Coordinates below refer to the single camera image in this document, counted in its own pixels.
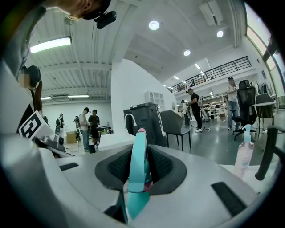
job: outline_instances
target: bottle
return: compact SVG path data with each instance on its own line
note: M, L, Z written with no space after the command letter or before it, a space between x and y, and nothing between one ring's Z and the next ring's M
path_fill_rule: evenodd
M244 173L249 166L252 154L254 143L251 142L250 128L251 125L247 124L245 126L246 130L244 132L244 141L239 145L237 152L236 163L234 167L234 175L239 178L243 178Z

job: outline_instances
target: man in white shirt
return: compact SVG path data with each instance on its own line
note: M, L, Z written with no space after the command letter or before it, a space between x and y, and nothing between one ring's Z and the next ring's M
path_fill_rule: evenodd
M185 120L185 126L189 125L189 118L188 118L188 113L187 113L187 105L184 100L181 101L182 104L182 109L183 109L183 115L184 115L184 120Z
M79 115L80 131L83 136L84 152L89 152L89 122L86 120L86 114L89 113L89 108L85 108L83 113Z
M229 85L227 86L228 92L228 130L232 129L232 116L240 115L240 107L237 102L237 86L233 77L228 78ZM236 130L240 128L240 123L236 122Z

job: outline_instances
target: black metal railing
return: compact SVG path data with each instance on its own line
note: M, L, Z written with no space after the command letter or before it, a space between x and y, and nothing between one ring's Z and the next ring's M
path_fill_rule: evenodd
M188 89L189 87L196 86L198 84L210 81L212 79L215 79L217 77L221 77L224 75L227 75L229 73L245 69L251 67L251 64L248 60L248 56L236 59L234 61L225 63L221 66L215 67L213 69L207 70L203 72L202 74L198 74L194 77L191 77L184 82L181 82L175 86L173 86L171 89L173 93L180 92L182 90Z

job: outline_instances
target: black rubber pad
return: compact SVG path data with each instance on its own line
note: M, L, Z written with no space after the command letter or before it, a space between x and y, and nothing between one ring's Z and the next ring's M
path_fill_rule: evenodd
M246 205L224 182L211 186L232 216L236 216L246 208Z
M70 163L70 164L66 164L66 165L60 166L59 168L61 169L61 171L64 171L64 170L75 168L77 166L78 165L76 163Z

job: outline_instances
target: black shorts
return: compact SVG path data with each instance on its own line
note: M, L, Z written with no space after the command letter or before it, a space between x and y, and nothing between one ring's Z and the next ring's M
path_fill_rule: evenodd
M96 138L96 139L99 138L99 133L97 129L91 129L91 135L92 135L92 138Z

